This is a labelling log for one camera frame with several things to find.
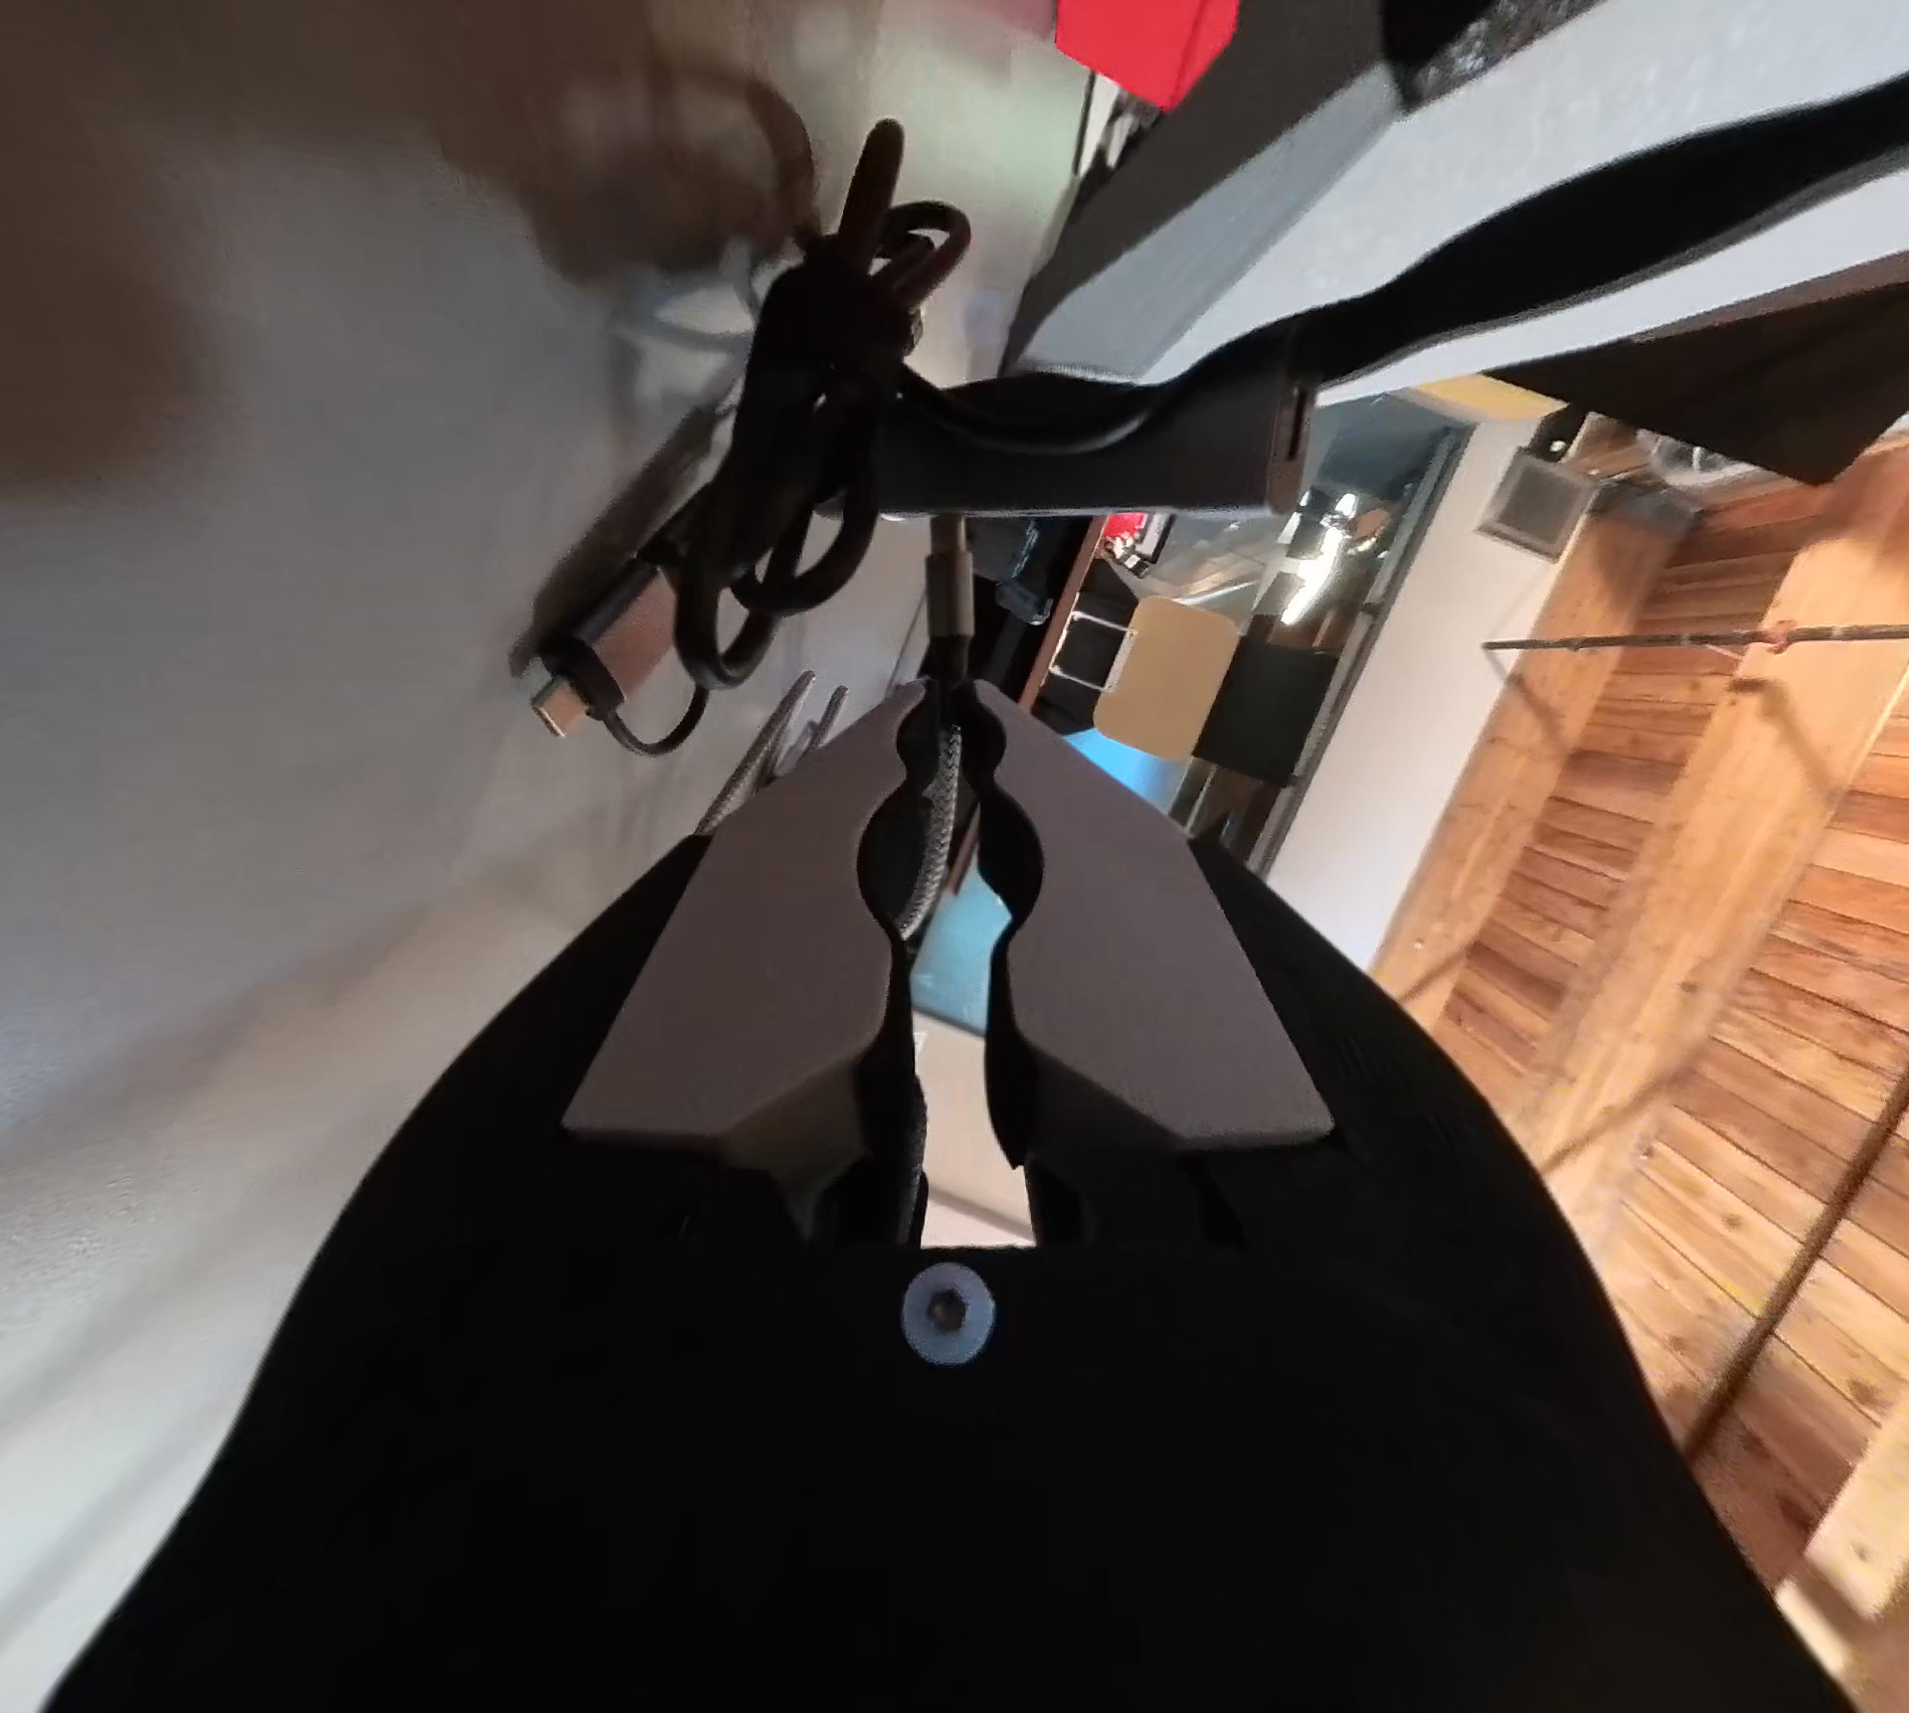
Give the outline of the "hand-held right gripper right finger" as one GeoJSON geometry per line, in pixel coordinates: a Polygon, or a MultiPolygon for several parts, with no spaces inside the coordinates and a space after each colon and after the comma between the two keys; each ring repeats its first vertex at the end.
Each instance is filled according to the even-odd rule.
{"type": "Polygon", "coordinates": [[[990,949],[988,1096],[1018,1166],[1306,1147],[1334,1115],[1191,835],[996,686],[962,698],[990,949]]]}

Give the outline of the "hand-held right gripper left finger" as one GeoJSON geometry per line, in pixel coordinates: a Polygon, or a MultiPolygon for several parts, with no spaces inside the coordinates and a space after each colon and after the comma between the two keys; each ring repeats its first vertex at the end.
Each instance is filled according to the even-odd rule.
{"type": "Polygon", "coordinates": [[[766,1175],[807,1242],[915,1232],[925,1105],[901,915],[925,861],[925,690],[706,840],[563,1128],[766,1175]]]}

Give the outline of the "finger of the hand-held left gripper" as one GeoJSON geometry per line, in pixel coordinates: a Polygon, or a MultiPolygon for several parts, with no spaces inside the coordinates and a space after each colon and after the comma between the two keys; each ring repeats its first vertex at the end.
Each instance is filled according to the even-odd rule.
{"type": "Polygon", "coordinates": [[[1535,419],[1564,402],[1557,389],[1537,389],[1537,375],[1568,352],[1701,335],[1907,277],[1907,179],[1831,179],[1715,243],[1545,304],[1537,272],[1557,255],[1540,237],[1537,203],[1561,197],[1564,187],[1553,187],[1483,222],[1514,230],[1507,310],[1467,313],[1435,339],[1386,339],[1382,354],[1348,367],[1348,386],[1329,397],[1399,389],[1467,419],[1535,419]]]}
{"type": "Polygon", "coordinates": [[[1907,0],[1510,0],[1430,70],[1256,0],[1031,282],[1013,364],[1167,378],[1568,177],[1907,75],[1907,0]]]}

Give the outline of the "grey usb hub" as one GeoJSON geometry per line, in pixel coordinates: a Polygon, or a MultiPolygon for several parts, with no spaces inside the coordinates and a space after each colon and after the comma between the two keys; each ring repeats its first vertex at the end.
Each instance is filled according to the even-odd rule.
{"type": "Polygon", "coordinates": [[[1301,495],[1314,396],[1284,344],[1162,386],[911,378],[872,441],[872,489],[890,516],[1274,516],[1301,495]]]}

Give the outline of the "beige rounded board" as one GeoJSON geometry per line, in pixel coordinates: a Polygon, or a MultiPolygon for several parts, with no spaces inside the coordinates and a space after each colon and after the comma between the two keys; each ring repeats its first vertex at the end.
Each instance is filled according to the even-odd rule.
{"type": "Polygon", "coordinates": [[[1095,729],[1167,762],[1193,759],[1236,649],[1232,619],[1181,599],[1142,599],[1098,695],[1095,729]]]}

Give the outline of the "grey wall vent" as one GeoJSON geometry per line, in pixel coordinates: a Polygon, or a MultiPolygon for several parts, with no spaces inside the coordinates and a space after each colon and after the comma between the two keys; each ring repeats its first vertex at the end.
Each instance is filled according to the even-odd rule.
{"type": "Polygon", "coordinates": [[[1477,518],[1477,535],[1557,562],[1590,505],[1590,484],[1561,460],[1514,450],[1477,518]]]}

